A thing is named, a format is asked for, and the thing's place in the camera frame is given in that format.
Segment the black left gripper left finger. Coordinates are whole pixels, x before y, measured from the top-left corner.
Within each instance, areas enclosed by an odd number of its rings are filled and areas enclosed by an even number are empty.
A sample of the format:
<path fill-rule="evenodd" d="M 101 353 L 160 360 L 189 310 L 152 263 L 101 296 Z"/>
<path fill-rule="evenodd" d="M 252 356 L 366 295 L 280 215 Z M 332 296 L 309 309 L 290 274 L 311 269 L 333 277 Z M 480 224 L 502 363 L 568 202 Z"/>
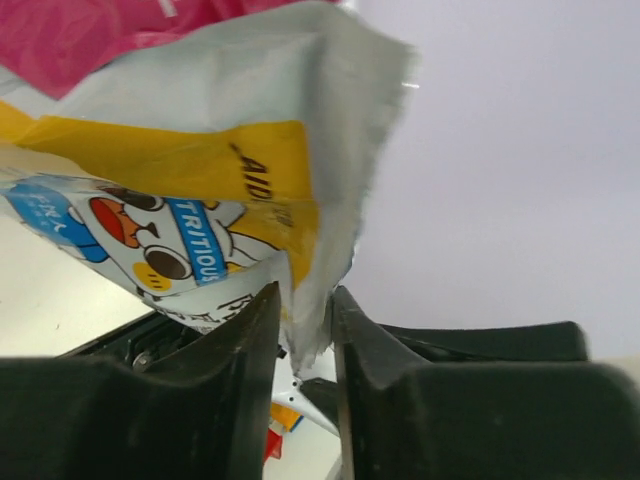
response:
<path fill-rule="evenodd" d="M 1 362 L 5 479 L 258 479 L 280 291 L 137 372 L 98 356 Z"/>

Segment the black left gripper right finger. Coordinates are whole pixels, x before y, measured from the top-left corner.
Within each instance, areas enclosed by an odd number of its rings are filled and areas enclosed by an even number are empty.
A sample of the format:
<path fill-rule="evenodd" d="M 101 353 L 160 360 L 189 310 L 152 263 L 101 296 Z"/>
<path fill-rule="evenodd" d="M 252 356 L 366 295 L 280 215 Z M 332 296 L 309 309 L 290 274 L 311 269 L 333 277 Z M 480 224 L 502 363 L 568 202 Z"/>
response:
<path fill-rule="evenodd" d="M 347 479 L 635 479 L 639 388 L 573 322 L 481 330 L 331 301 Z"/>

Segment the pet food bag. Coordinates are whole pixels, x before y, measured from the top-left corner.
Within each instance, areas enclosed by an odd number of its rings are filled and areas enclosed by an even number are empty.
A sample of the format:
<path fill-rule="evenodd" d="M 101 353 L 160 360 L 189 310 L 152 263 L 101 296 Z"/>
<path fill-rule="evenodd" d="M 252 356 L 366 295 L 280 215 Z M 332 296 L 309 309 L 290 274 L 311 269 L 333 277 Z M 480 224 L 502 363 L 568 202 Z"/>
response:
<path fill-rule="evenodd" d="M 307 366 L 414 64 L 302 1 L 122 55 L 56 100 L 3 68 L 1 210 L 201 333 L 277 283 Z"/>

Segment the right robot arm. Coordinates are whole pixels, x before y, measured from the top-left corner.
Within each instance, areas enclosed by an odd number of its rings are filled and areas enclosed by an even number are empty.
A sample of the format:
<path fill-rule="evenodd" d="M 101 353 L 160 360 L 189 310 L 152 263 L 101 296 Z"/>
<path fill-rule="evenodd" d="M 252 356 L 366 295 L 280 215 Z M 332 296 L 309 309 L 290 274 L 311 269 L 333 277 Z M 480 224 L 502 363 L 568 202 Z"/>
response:
<path fill-rule="evenodd" d="M 341 441 L 346 479 L 635 479 L 639 380 L 573 322 L 479 330 L 371 320 L 345 288 L 333 347 L 275 402 Z"/>

